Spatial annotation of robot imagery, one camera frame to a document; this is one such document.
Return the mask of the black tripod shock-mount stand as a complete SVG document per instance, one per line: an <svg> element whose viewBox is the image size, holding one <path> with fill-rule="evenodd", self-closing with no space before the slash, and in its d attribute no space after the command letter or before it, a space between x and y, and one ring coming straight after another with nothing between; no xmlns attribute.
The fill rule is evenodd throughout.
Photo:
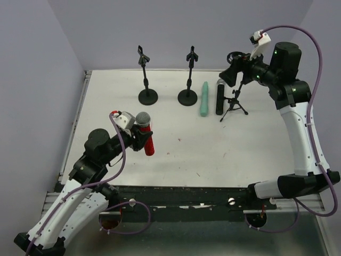
<svg viewBox="0 0 341 256"><path fill-rule="evenodd" d="M243 55L242 52L238 52L238 51L234 51L228 54L227 59L228 59L228 63L231 64L232 63L232 59L233 57L241 57ZM234 111L234 110L239 110L241 109L245 115L248 115L249 113L244 109L244 107L240 104L238 97L241 93L241 88L243 86L243 81L240 82L239 88L237 90L233 90L232 94L234 95L233 98L228 98L228 97L223 97L223 101L227 100L229 103L229 108L226 110L225 114L223 115L223 117L220 119L220 122L223 121L224 117L226 116L226 114L229 111Z"/></svg>

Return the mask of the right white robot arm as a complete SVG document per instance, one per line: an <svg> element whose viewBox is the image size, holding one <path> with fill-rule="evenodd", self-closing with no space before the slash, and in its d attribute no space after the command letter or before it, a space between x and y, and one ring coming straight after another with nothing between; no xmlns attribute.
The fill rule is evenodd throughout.
<svg viewBox="0 0 341 256"><path fill-rule="evenodd" d="M242 73L242 85L252 81L269 88L287 128L294 157L294 173L281 175L275 180L249 185L259 199L295 198L316 194L340 182L340 174L330 170L325 162L313 126L313 116L307 113L312 94L305 81L297 79L302 52L291 42L276 43L270 64L265 64L263 56L254 59L249 53L234 51L228 54L229 68L219 74L229 87Z"/></svg>

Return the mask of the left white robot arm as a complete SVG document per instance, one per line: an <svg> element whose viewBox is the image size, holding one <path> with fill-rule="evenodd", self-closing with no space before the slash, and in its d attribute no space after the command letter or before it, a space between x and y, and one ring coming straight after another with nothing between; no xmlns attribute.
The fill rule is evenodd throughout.
<svg viewBox="0 0 341 256"><path fill-rule="evenodd" d="M33 228L17 234L14 243L26 255L64 255L71 240L114 199L115 189L104 179L107 167L119 155L124 162L128 147L141 150L153 133L133 121L113 126L114 137L105 129L88 135L82 157L52 206Z"/></svg>

